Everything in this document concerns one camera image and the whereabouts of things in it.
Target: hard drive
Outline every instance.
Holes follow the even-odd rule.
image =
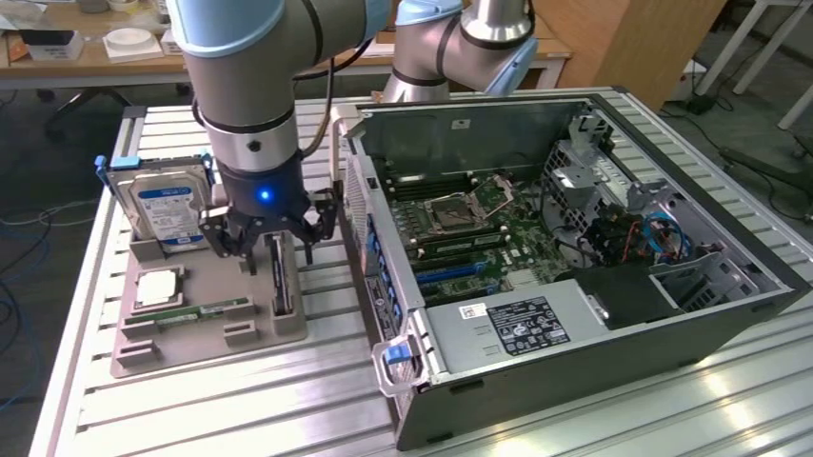
[[[199,213],[211,200],[213,159],[209,154],[174,159],[118,157],[97,174],[109,185],[139,241],[155,239],[166,253],[209,245],[198,228]]]

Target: aluminum table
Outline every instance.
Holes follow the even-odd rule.
[[[813,281],[813,247],[635,97],[609,88],[603,95],[760,240]],[[298,103],[304,144],[316,133],[324,103]],[[153,108],[123,120],[115,154],[173,157],[201,151],[207,141],[189,107]],[[312,189],[329,183],[329,143],[305,163]],[[619,144],[616,155],[639,179],[661,176],[632,146]],[[696,365],[402,453],[394,448],[388,402],[377,388],[341,235],[314,250],[314,266],[305,266],[301,252],[308,339],[115,379],[111,351],[130,237],[131,228],[106,190],[34,456],[600,453],[629,457],[769,451],[797,455],[813,449],[809,297]]]

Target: paper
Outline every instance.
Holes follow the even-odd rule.
[[[47,5],[0,0],[0,30],[46,30],[43,21]]]

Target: circuit board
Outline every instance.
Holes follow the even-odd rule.
[[[392,210],[430,307],[552,283],[571,270],[533,205],[500,177]]]

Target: white table leg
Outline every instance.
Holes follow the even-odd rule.
[[[804,15],[807,14],[809,9],[811,9],[811,3],[807,3],[807,5],[805,4],[800,5],[800,7],[797,8],[797,11],[791,15],[791,17],[788,18],[788,20],[785,21],[783,26],[776,31],[772,41],[763,49],[763,52],[760,52],[760,56],[757,57],[757,60],[755,60],[753,64],[751,64],[751,68],[748,69],[747,74],[744,75],[743,79],[740,80],[740,83],[737,83],[737,87],[735,87],[736,94],[741,94],[743,92],[747,91],[748,85],[753,81],[753,78],[756,78],[757,74],[760,74],[760,71],[765,67],[765,64],[768,64],[768,61],[772,58],[772,55],[775,55],[775,52],[779,49],[779,46],[785,41],[785,38],[788,38],[788,35],[791,34],[795,27],[800,23],[800,20],[804,17]]]
[[[540,67],[542,72],[537,80],[537,89],[553,89],[560,83],[560,76],[563,76],[565,59],[549,59],[545,60],[545,66]]]
[[[793,107],[788,111],[788,114],[785,114],[785,117],[783,117],[783,120],[779,121],[777,126],[783,130],[789,129],[791,126],[793,126],[793,123],[797,122],[797,119],[800,119],[801,113],[811,106],[811,103],[813,103],[813,86],[811,86],[808,92],[804,93],[801,99],[793,105]]]
[[[721,56],[715,61],[715,65],[709,69],[709,72],[707,73],[707,77],[703,78],[703,81],[700,82],[700,87],[697,88],[697,94],[703,95],[712,88],[712,85],[715,84],[717,77],[721,75],[723,69],[725,68],[725,65],[728,64],[728,61],[732,60],[735,51],[737,50],[740,45],[743,45],[743,42],[747,39],[748,33],[751,32],[751,29],[753,29],[755,24],[760,20],[760,17],[763,16],[763,13],[765,12],[767,7],[768,7],[768,4],[764,1],[757,0],[756,5],[753,6],[753,8],[751,9],[751,12],[748,13],[747,20],[743,21],[743,25],[735,32],[735,36],[732,36],[732,39],[728,40],[728,44],[725,45],[725,49],[721,52]]]

